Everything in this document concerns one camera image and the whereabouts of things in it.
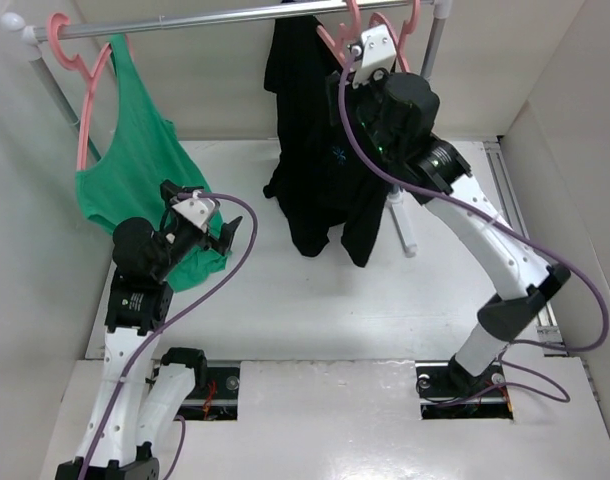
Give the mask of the black t shirt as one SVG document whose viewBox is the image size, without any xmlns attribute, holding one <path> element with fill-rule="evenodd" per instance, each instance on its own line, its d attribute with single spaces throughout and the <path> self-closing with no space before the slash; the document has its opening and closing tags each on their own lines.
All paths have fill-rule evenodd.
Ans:
<svg viewBox="0 0 610 480">
<path fill-rule="evenodd" d="M 264 88 L 276 100 L 279 163 L 263 194 L 284 214 L 299 253 L 316 257 L 329 231 L 342 228 L 352 263 L 367 265 L 390 186 L 356 155 L 343 127 L 332 124 L 338 107 L 328 101 L 341 66 L 319 38 L 312 15 L 274 23 Z"/>
</svg>

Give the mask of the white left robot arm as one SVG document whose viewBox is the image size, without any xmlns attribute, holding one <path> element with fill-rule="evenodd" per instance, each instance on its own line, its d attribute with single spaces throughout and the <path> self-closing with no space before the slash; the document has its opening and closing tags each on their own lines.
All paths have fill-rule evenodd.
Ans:
<svg viewBox="0 0 610 480">
<path fill-rule="evenodd" d="M 167 278 L 191 250 L 227 256 L 241 219 L 214 230 L 222 201 L 234 196 L 160 185 L 164 212 L 158 226 L 142 217 L 121 222 L 112 235 L 115 264 L 104 321 L 102 378 L 85 434 L 58 479 L 158 479 L 158 444 L 183 401 L 207 387 L 207 361 L 199 349 L 175 347 L 155 377 L 152 357 L 162 334 L 181 319 L 168 315 L 173 291 Z"/>
</svg>

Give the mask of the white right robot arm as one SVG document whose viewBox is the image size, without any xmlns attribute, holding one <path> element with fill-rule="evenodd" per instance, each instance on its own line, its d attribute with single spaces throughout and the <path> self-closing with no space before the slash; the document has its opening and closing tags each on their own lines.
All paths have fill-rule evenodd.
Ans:
<svg viewBox="0 0 610 480">
<path fill-rule="evenodd" d="M 433 132 L 440 101 L 427 80 L 377 70 L 353 86 L 338 72 L 325 80 L 332 122 L 369 168 L 399 185 L 439 218 L 488 275 L 495 294 L 444 372 L 457 397 L 483 388 L 491 364 L 569 280 L 522 241 L 488 200 L 470 164 Z"/>
</svg>

